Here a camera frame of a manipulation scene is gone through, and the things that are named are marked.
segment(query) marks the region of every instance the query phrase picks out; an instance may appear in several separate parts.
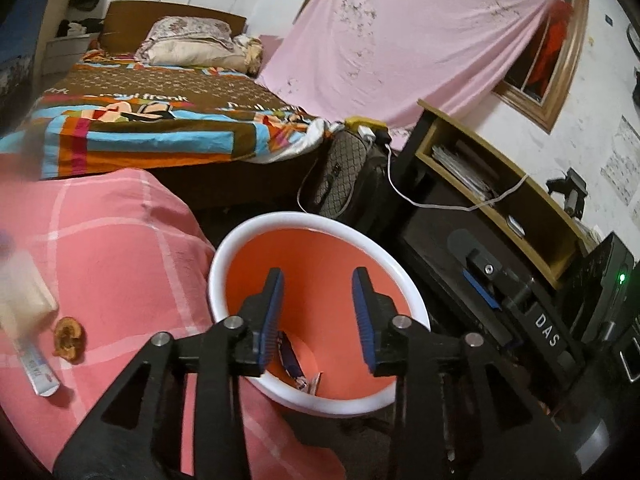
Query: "red cloth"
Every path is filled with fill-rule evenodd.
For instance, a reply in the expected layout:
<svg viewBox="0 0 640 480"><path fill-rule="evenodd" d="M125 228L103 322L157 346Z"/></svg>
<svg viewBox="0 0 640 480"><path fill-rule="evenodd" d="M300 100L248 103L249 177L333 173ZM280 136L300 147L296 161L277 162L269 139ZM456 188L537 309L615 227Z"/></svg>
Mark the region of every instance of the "red cloth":
<svg viewBox="0 0 640 480"><path fill-rule="evenodd" d="M546 93L546 88L549 85L549 80L554 72L560 50L564 44L566 32L569 27L569 20L573 12L574 8L572 5L563 0L555 0L549 9L549 27L546 31L538 60L527 81L528 87L537 85L536 93L540 95L540 97L544 97ZM545 33L545 27L546 25L538 29L536 35L533 37L533 41L530 43L529 53L532 58L536 56L541 36Z"/></svg>

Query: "patterned bag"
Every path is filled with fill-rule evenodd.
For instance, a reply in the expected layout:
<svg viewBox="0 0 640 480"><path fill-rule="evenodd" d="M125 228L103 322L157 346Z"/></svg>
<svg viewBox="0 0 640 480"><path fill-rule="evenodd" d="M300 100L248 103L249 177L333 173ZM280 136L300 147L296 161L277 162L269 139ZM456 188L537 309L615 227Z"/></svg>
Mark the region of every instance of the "patterned bag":
<svg viewBox="0 0 640 480"><path fill-rule="evenodd" d="M305 209L354 225L384 181L385 166L386 156L373 142L348 130L337 132Z"/></svg>

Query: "nightstand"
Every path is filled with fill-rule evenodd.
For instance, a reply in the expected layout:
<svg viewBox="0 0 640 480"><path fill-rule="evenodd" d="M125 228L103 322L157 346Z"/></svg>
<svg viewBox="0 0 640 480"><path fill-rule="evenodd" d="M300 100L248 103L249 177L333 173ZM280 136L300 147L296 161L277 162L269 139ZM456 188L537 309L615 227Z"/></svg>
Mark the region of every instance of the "nightstand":
<svg viewBox="0 0 640 480"><path fill-rule="evenodd" d="M42 75L68 72L80 61L96 34L65 36L47 41L42 63Z"/></svg>
<svg viewBox="0 0 640 480"><path fill-rule="evenodd" d="M462 143L496 175L495 190L520 187L495 206L474 211L417 208L386 186L372 200L375 223L361 230L407 271L428 305L432 326L446 333L481 330L498 346L511 336L495 322L491 289L472 265L485 259L487 275L508 270L519 283L535 283L551 302L564 274L582 254L582 233L532 178L475 132L425 102L407 144L393 161L396 187L416 203L468 208L480 199L433 156L435 146L455 152ZM513 217L521 236L509 224Z"/></svg>

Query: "paper on wall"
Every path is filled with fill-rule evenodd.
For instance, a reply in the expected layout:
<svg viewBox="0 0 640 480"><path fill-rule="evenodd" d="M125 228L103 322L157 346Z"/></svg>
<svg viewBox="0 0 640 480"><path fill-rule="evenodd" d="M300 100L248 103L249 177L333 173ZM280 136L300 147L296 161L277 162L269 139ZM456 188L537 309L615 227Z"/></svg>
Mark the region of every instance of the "paper on wall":
<svg viewBox="0 0 640 480"><path fill-rule="evenodd" d="M640 185L640 136L624 116L613 136L613 151L600 174L628 206Z"/></svg>

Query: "white cable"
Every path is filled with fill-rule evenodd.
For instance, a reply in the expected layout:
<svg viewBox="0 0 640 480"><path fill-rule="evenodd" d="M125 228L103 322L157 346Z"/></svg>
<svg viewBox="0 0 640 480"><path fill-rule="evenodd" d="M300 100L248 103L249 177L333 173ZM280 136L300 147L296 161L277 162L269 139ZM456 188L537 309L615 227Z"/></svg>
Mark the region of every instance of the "white cable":
<svg viewBox="0 0 640 480"><path fill-rule="evenodd" d="M300 211L307 214L309 213L309 211L307 211L305 208L302 207L302 204L300 203L300 195L302 195L302 188L305 187L305 182L309 178L309 175L311 174L311 172L316 167L317 162L318 161L316 160L316 162L314 162L313 166L309 169L309 171L306 172L305 177L302 179L302 184L300 184L300 187L298 188L298 193L296 194L296 200L298 201L298 207L300 208Z"/></svg>
<svg viewBox="0 0 640 480"><path fill-rule="evenodd" d="M471 211L475 211L476 209L480 209L481 207L484 207L486 205L493 205L497 202L500 202L500 200L502 200L503 198L509 196L511 193L517 191L520 186L522 186L522 184L524 184L525 180L527 180L529 178L529 174L525 174L525 176L523 176L519 183L517 183L515 186L513 186L511 189L508 189L507 191L505 191L504 193L502 193L500 196L496 197L496 198L492 198L491 200L487 200L486 202L482 202L479 204L476 204L474 206L471 207L462 207L461 205L439 205L439 204L420 204L417 202L414 202L413 200L411 200L409 197L403 195L402 193L400 193L400 191L398 190L398 188L394 185L393 181L391 180L391 146L389 146L388 144L386 145L386 149L388 151L388 156L386 159L386 177L389 179L389 184L391 184L391 187L394 189L394 191L396 193L398 193L398 195L400 195L402 198L404 198L405 200L407 200L407 202L409 202L410 204L416 206L416 207L420 207L423 209L444 209L447 211L465 211L465 212L471 212Z"/></svg>

